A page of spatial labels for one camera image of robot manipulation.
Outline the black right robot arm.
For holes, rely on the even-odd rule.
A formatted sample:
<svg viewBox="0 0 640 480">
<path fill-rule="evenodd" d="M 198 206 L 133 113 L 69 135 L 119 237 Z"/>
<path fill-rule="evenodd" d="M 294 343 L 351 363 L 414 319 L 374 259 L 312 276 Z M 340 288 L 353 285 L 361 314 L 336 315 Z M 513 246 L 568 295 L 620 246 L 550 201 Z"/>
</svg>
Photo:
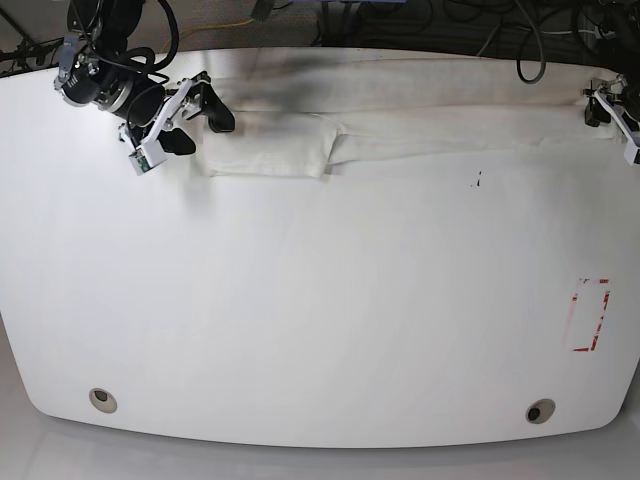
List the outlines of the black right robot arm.
<svg viewBox="0 0 640 480">
<path fill-rule="evenodd" d="M 169 27 L 169 50 L 157 59 L 150 47 L 129 47 L 144 4 L 141 1 L 73 1 L 54 87 L 72 106 L 96 105 L 122 120 L 121 142 L 148 169 L 166 155 L 192 155 L 196 144 L 177 119 L 204 117 L 214 133 L 235 130 L 235 117 L 215 93 L 207 72 L 174 87 L 165 69 L 180 42 L 176 16 L 161 2 Z"/>
</svg>

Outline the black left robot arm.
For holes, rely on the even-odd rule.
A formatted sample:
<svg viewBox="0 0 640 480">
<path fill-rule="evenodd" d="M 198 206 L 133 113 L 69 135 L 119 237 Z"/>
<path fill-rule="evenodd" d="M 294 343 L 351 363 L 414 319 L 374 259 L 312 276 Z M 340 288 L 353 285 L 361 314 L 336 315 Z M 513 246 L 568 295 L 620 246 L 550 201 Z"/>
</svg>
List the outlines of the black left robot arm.
<svg viewBox="0 0 640 480">
<path fill-rule="evenodd" d="M 579 32 L 580 18 L 593 16 L 596 39 Z M 626 85 L 619 102 L 627 116 L 639 123 L 639 2 L 577 1 L 571 11 L 572 36 L 590 61 L 621 74 Z"/>
</svg>

